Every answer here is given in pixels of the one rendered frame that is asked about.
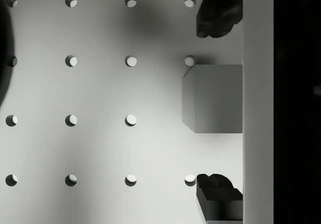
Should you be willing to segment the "grey cube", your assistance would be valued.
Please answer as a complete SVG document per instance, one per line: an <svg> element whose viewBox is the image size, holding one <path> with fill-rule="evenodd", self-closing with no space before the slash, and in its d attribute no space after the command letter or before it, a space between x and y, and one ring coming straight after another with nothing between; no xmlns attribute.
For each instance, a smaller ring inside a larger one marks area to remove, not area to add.
<svg viewBox="0 0 321 224"><path fill-rule="evenodd" d="M194 133L241 133L242 65L193 66L182 79L182 121Z"/></svg>

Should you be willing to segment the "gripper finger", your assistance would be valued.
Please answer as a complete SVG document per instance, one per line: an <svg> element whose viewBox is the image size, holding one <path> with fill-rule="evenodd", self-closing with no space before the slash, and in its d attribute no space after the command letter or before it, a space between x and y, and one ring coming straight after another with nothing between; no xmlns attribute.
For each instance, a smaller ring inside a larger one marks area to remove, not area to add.
<svg viewBox="0 0 321 224"><path fill-rule="evenodd" d="M199 174L196 197L204 221L242 221L243 194L221 174Z"/></svg>
<svg viewBox="0 0 321 224"><path fill-rule="evenodd" d="M243 19L243 0L203 0L196 16L199 38L221 38Z"/></svg>

